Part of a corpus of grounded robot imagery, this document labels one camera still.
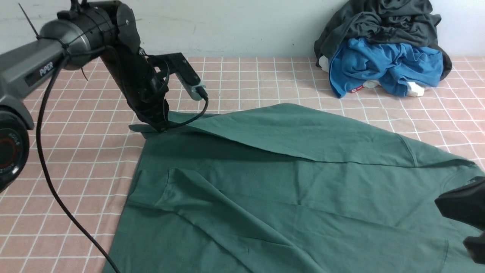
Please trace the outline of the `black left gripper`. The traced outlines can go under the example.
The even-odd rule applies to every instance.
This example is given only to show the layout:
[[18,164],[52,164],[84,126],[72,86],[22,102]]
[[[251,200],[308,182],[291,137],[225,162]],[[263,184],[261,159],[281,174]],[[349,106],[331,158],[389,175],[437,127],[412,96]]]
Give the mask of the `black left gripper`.
[[164,90],[147,58],[125,45],[108,45],[100,57],[137,118],[158,132],[169,129]]

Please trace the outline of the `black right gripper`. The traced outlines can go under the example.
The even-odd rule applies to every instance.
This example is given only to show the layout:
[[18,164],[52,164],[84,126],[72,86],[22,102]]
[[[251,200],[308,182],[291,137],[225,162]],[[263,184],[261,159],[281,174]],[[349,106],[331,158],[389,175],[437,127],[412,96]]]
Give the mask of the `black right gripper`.
[[475,177],[467,185],[442,193],[435,199],[435,205],[443,217],[482,232],[466,237],[463,244],[475,263],[485,264],[485,178]]

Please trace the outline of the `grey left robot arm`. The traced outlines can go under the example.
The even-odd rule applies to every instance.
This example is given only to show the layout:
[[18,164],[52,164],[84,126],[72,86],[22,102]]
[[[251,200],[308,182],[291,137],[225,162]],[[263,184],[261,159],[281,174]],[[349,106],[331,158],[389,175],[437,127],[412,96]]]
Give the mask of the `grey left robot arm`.
[[82,69],[101,58],[138,119],[165,127],[166,85],[143,55],[134,12],[119,0],[79,3],[57,13],[36,40],[1,55],[1,190],[19,176],[29,157],[34,122],[23,100],[61,70]]

